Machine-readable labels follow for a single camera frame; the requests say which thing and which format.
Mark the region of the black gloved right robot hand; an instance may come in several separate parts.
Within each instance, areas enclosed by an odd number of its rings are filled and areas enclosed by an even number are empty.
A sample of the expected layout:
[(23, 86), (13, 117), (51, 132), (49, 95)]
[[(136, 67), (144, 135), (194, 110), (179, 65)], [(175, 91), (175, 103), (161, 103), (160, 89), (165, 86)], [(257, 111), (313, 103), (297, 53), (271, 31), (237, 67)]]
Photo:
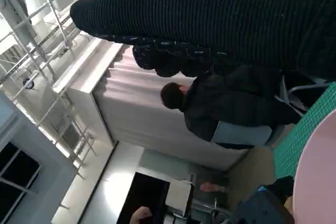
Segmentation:
[(78, 0), (70, 17), (108, 41), (335, 79), (335, 0)]

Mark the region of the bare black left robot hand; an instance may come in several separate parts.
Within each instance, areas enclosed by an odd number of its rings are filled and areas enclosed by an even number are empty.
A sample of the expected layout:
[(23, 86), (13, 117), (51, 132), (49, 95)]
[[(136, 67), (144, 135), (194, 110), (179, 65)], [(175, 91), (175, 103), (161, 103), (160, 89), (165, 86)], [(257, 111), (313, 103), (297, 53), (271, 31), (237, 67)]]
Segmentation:
[(270, 191), (272, 192), (282, 204), (285, 204), (287, 199), (293, 195), (294, 178), (292, 176), (286, 176), (278, 178), (274, 183), (269, 185), (262, 185), (258, 191)]

